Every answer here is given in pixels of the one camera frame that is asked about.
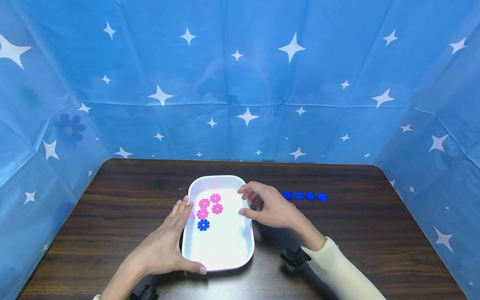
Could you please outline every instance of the right hand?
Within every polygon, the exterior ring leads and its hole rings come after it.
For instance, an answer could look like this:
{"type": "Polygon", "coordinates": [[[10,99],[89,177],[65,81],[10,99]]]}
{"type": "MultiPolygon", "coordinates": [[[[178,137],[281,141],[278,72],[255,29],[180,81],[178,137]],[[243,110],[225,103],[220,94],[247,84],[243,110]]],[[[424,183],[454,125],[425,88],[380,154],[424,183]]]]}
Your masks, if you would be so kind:
{"type": "Polygon", "coordinates": [[[239,190],[242,199],[248,198],[252,205],[258,196],[257,210],[242,208],[239,214],[275,228],[289,228],[302,240],[305,247],[317,251],[326,242],[325,237],[290,202],[285,200],[276,188],[259,182],[250,181],[239,190]]]}

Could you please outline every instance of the left hand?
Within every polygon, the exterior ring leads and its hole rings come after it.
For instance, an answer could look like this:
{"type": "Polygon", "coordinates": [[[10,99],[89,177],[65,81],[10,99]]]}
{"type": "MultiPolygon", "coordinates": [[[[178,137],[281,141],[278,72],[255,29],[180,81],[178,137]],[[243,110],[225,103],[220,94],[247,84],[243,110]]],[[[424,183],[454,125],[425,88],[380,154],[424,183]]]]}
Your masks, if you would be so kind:
{"type": "Polygon", "coordinates": [[[203,264],[192,262],[180,253],[180,235],[192,210],[192,202],[188,202],[187,196],[178,200],[163,224],[130,254],[132,259],[142,266],[146,275],[173,271],[188,271],[201,275],[207,273],[203,264]]]}

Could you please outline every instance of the cream sleeve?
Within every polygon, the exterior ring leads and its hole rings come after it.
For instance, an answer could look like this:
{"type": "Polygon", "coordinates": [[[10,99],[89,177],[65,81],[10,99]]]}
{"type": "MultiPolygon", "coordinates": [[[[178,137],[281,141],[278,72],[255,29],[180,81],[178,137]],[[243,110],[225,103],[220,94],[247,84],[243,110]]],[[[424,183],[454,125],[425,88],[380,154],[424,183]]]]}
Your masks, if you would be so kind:
{"type": "Polygon", "coordinates": [[[312,258],[307,262],[312,271],[326,283],[340,300],[384,300],[379,290],[340,251],[333,240],[327,237],[318,251],[302,249],[312,258]]]}

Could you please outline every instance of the hand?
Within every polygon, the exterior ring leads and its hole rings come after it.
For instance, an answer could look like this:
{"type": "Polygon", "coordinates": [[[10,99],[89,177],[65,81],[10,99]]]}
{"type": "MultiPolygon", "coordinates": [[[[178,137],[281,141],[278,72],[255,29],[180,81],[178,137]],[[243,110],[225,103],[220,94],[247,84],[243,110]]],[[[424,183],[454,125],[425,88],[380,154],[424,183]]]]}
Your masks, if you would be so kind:
{"type": "Polygon", "coordinates": [[[305,247],[317,251],[326,242],[325,237],[290,202],[285,200],[276,188],[250,181],[238,190],[242,199],[248,198],[252,205],[257,200],[257,210],[242,208],[239,214],[275,228],[289,228],[303,241],[305,247]]]}
{"type": "Polygon", "coordinates": [[[123,261],[101,294],[101,300],[126,299],[146,275],[173,271],[205,275],[207,271],[204,265],[189,261],[180,253],[180,235],[191,210],[192,203],[188,203],[187,196],[178,200],[163,224],[123,261]]]}

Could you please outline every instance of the black wrist strap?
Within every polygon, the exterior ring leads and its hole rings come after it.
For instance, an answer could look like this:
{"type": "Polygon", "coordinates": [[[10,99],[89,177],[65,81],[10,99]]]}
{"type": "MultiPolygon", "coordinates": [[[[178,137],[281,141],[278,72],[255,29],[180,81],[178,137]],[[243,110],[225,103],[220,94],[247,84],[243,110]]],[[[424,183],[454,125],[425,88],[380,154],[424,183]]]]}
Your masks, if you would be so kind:
{"type": "Polygon", "coordinates": [[[312,258],[302,249],[298,248],[297,252],[293,252],[290,248],[285,248],[280,257],[292,267],[298,267],[304,262],[309,262],[312,258]]]}

